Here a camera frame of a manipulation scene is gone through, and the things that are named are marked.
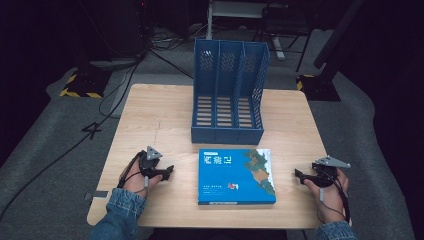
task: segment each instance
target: chair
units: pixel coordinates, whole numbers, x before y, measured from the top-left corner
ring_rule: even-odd
[[[273,37],[294,38],[287,48],[291,48],[300,36],[306,37],[303,50],[287,51],[301,53],[296,72],[299,71],[309,43],[312,31],[316,28],[314,23],[320,9],[321,0],[280,0],[268,1],[262,9],[262,19],[253,41],[259,35],[262,41],[264,35]]]

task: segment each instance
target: book cover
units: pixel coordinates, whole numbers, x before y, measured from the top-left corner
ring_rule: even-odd
[[[269,149],[200,149],[199,205],[274,204]]]

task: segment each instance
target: gray carpet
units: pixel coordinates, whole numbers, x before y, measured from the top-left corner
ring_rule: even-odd
[[[265,87],[295,90],[296,76],[319,73],[312,63],[330,34],[313,34],[299,73],[294,71],[299,54],[287,53],[283,62],[271,54]],[[251,31],[223,31],[214,39],[250,41],[252,36]],[[301,44],[299,40],[294,48]],[[193,72],[192,42],[158,54]],[[26,182],[77,143],[86,134],[82,128],[104,118],[98,111],[102,99],[59,97],[73,70],[46,89],[51,102],[0,169],[1,209]],[[109,113],[123,94],[122,88],[113,90],[126,72],[113,73],[105,91],[112,95],[100,106],[103,113]],[[190,85],[192,80],[149,54],[131,83]],[[310,107],[327,153],[352,164],[346,174],[351,180],[349,203],[359,239],[414,239],[404,197],[376,142],[372,102],[341,74],[334,84],[341,102],[310,102]],[[122,106],[114,116],[119,116]],[[83,141],[30,184],[6,212],[0,223],[0,239],[86,238],[91,226],[86,222],[89,202],[83,197],[96,189],[118,122],[105,121],[93,140]],[[140,239],[151,231],[141,228]],[[306,232],[308,239],[315,239],[313,230]],[[290,240],[304,239],[299,230],[288,230],[288,236]]]

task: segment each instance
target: blue plastic organizer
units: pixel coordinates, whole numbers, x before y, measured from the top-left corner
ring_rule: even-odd
[[[191,141],[257,145],[266,43],[196,39]]]

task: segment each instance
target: yellow and black hazard tape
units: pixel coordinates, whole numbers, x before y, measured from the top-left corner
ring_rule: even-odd
[[[302,84],[302,79],[304,78],[313,78],[315,77],[314,75],[299,75],[296,78],[296,87],[297,90],[302,91],[303,92],[303,84]]]
[[[69,96],[69,97],[90,97],[90,98],[103,98],[103,92],[86,92],[78,89],[78,83],[76,81],[78,76],[78,71],[72,73],[72,76],[69,78],[63,90],[60,92],[60,96]]]

